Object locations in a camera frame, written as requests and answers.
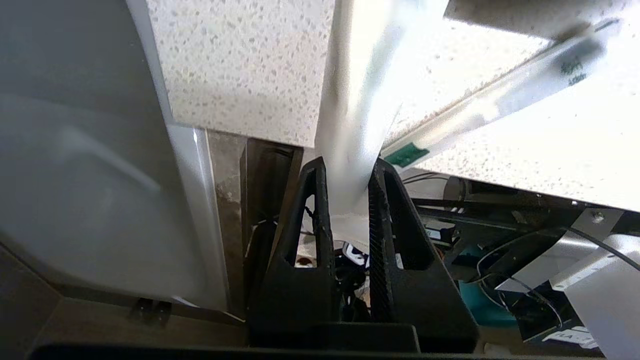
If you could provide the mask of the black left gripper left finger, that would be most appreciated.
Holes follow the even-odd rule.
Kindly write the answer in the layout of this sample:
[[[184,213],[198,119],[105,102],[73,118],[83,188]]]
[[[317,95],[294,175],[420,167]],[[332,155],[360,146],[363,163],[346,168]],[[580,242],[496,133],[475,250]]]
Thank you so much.
[[[307,162],[300,171],[290,207],[279,215],[280,231],[269,266],[249,303],[248,342],[252,347],[301,347],[313,328],[338,319],[326,177],[322,157]],[[314,200],[310,217],[317,264],[313,268],[297,268],[308,198]]]

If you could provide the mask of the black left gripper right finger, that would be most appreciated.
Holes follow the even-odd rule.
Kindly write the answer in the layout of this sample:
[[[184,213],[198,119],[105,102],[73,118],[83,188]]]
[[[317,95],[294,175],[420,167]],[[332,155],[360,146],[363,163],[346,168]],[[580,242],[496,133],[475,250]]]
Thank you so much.
[[[373,320],[413,326],[425,353],[473,353],[478,324],[400,176],[382,159],[368,183],[368,213]]]

